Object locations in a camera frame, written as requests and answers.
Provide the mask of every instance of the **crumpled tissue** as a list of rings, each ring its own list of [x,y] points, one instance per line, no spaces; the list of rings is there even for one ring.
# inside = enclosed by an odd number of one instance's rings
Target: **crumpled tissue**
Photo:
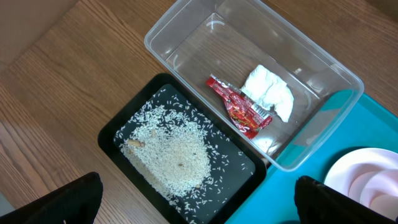
[[[254,69],[242,92],[258,105],[269,111],[273,106],[283,122],[288,122],[293,110],[294,97],[285,81],[262,65]]]

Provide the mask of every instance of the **red snack wrapper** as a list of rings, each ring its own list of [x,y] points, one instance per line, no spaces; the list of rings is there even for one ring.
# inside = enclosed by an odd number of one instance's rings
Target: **red snack wrapper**
[[[214,75],[207,79],[206,84],[224,99],[232,122],[249,139],[256,137],[259,130],[272,121],[272,116],[265,109],[231,84],[221,81]]]

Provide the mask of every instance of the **plastic container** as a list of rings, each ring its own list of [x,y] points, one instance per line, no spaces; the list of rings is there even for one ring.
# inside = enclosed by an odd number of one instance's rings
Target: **plastic container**
[[[241,87],[259,64],[280,76],[294,95],[289,122],[275,118],[253,140],[239,135],[286,171],[326,141],[364,91],[356,75],[257,0],[178,0],[148,32],[145,45],[237,133],[206,79],[214,74]],[[337,92],[336,106],[323,108]]]

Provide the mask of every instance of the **wooden table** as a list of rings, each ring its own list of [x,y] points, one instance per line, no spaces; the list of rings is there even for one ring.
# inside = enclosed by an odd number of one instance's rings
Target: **wooden table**
[[[0,191],[14,207],[96,171],[104,183],[98,223],[166,222],[96,138],[155,74],[166,72],[144,36],[173,3],[82,0],[0,74]],[[398,114],[396,1],[266,3]]]

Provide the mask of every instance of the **blue tray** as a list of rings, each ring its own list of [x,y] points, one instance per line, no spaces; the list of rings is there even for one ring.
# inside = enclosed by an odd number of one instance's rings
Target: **blue tray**
[[[398,152],[398,118],[363,95],[324,145],[294,172],[271,166],[265,181],[227,223],[295,223],[294,186],[302,175],[323,182],[329,168],[343,155],[363,147]]]

